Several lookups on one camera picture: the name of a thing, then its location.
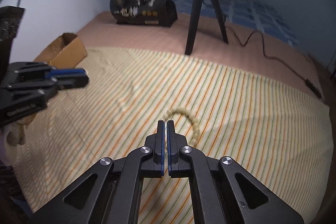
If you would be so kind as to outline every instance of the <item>black bag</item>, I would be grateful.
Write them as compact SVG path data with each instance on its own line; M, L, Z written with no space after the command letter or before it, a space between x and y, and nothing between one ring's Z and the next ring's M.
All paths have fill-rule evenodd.
M172 0L111 0L110 9L119 24L170 27L177 20Z

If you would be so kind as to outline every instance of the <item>striped tablecloth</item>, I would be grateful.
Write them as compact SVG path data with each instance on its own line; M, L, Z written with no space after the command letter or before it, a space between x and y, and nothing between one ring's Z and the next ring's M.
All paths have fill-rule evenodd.
M197 148L229 155L301 214L316 215L331 163L329 109L275 80L189 56L96 48L80 64L91 82L60 92L29 126L15 173L33 211L104 156L125 157L171 107L200 121ZM191 140L185 117L176 131ZM139 223L193 222L187 179L145 179Z

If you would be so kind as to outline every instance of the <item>triangular cutout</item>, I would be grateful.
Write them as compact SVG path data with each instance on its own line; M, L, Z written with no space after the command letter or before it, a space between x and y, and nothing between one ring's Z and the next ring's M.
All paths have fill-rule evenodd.
M90 175L64 198L64 202L78 210L82 210L91 193L97 177L97 174Z
M235 173L235 178L250 209L256 209L268 202L269 198L260 191L242 173Z

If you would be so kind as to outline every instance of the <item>black tripod leg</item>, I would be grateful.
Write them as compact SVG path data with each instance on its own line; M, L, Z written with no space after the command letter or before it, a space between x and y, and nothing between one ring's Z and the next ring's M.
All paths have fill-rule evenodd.
M222 13L222 10L221 10L221 6L219 5L219 1L218 0L211 0L211 3L212 3L212 6L215 9L215 13L216 13L216 16L217 16L217 19L218 19L220 31L222 32L223 41L225 43L228 43L225 24L224 24L224 17L223 17L223 13Z
M189 23L189 32L187 45L185 47L185 55L190 55L193 52L198 20L200 18L201 8L203 0L193 0L193 6L191 8L190 23Z

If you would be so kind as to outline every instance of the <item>blue patterned fabric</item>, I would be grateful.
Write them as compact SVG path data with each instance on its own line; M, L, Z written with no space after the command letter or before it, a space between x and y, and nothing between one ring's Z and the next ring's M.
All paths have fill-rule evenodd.
M178 13L191 13L193 0L173 0ZM210 0L204 0L201 16L215 18L216 14ZM299 44L295 34L273 7L258 0L219 0L226 20L252 29L258 29L290 46Z

